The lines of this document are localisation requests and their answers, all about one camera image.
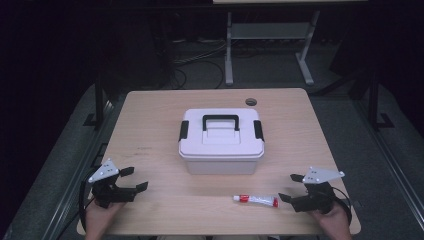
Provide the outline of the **white and red ointment tube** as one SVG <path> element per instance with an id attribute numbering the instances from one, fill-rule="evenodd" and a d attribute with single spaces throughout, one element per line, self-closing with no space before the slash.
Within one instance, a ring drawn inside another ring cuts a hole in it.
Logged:
<path id="1" fill-rule="evenodd" d="M 278 199 L 274 196 L 234 195 L 233 200 L 240 203 L 255 203 L 274 208 L 279 207 Z"/>

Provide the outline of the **person's right hand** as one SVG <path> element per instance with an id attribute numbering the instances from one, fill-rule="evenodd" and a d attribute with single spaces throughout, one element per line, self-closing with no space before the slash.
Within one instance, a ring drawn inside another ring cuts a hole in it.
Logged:
<path id="1" fill-rule="evenodd" d="M 343 208 L 334 203 L 332 210 L 321 214 L 318 210 L 311 211 L 309 215 L 319 224 L 324 233 L 350 233 L 348 217 Z"/>

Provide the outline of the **grey metal desk frame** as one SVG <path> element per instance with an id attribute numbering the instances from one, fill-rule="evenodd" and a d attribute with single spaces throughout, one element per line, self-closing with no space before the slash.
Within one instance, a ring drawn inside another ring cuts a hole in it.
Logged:
<path id="1" fill-rule="evenodd" d="M 309 22 L 295 23 L 234 23 L 232 13 L 227 14 L 226 54 L 224 57 L 225 84 L 234 84 L 232 66 L 232 43 L 235 40 L 303 40 L 304 46 L 295 54 L 303 79 L 307 85 L 313 85 L 314 80 L 306 63 L 306 57 L 311 45 L 316 25 L 320 16 L 315 11 Z"/>

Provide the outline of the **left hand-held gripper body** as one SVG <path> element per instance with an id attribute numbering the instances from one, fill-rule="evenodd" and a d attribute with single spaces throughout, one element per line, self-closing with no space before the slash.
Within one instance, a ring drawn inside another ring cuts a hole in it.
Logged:
<path id="1" fill-rule="evenodd" d="M 119 171 L 111 159 L 107 159 L 89 178 L 92 194 L 98 205 L 107 208 L 111 203 L 132 202 L 138 194 L 136 188 L 121 188 L 116 185 Z"/>

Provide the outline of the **black metal stand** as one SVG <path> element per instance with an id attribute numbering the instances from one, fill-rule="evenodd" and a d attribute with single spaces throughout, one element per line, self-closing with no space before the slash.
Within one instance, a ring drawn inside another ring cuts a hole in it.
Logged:
<path id="1" fill-rule="evenodd" d="M 378 113 L 379 80 L 374 72 L 369 80 L 368 122 L 375 131 L 381 128 L 393 128 L 394 124 L 385 113 Z"/>
<path id="2" fill-rule="evenodd" d="M 99 130 L 104 121 L 104 93 L 102 87 L 101 77 L 98 76 L 94 82 L 94 91 L 95 91 L 95 112 L 90 113 L 85 121 L 84 126 L 92 126 L 95 130 Z"/>

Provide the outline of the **aluminium floor rail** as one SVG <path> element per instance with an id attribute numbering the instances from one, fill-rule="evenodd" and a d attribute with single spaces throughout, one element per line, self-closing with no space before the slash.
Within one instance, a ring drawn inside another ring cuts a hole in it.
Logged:
<path id="1" fill-rule="evenodd" d="M 395 155 L 390 150 L 389 145 L 386 143 L 383 135 L 381 134 L 380 128 L 375 127 L 368 119 L 366 107 L 360 101 L 354 101 L 353 105 L 361 119 L 364 121 L 364 124 L 372 139 L 378 146 L 379 151 L 382 153 L 389 172 L 394 178 L 394 181 L 410 208 L 411 213 L 416 219 L 421 230 L 424 232 L 424 202 L 419 198 L 404 171 L 401 169 Z"/>
<path id="2" fill-rule="evenodd" d="M 57 187 L 54 190 L 57 201 L 53 215 L 43 231 L 42 240 L 58 240 L 67 229 L 79 220 L 81 183 L 100 160 L 109 139 L 109 118 L 113 104 L 107 100 L 101 109 L 103 122 L 97 126 L 93 110 L 82 113 L 81 119 L 71 118 L 60 137 L 59 153 L 53 156 L 52 169 L 48 180 Z"/>

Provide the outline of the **person's left hand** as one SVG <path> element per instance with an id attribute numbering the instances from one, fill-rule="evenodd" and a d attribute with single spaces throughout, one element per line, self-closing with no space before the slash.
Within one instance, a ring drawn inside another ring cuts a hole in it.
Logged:
<path id="1" fill-rule="evenodd" d="M 93 200 L 86 208 L 86 234 L 104 234 L 125 203 L 111 203 L 103 208 Z"/>

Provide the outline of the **white plastic storage box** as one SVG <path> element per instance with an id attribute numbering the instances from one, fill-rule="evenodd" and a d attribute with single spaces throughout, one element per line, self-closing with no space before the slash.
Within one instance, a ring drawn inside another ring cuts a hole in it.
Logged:
<path id="1" fill-rule="evenodd" d="M 195 175 L 250 175 L 261 158 L 186 159 L 188 172 Z"/>

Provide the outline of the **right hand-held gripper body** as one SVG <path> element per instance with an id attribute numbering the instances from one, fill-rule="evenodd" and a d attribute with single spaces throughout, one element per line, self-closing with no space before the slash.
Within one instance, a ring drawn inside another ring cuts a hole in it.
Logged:
<path id="1" fill-rule="evenodd" d="M 342 171 L 310 167 L 303 176 L 302 184 L 307 194 L 292 197 L 290 204 L 294 210 L 296 212 L 319 210 L 324 214 L 330 212 L 333 202 L 337 199 L 330 181 L 342 178 L 345 174 Z"/>

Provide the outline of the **white lid with black handle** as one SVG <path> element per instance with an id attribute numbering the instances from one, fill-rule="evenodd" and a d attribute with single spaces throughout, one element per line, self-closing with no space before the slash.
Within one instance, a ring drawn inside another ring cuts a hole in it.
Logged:
<path id="1" fill-rule="evenodd" d="M 250 108 L 189 109 L 178 142 L 180 156 L 189 161 L 253 161 L 265 152 L 259 114 Z"/>

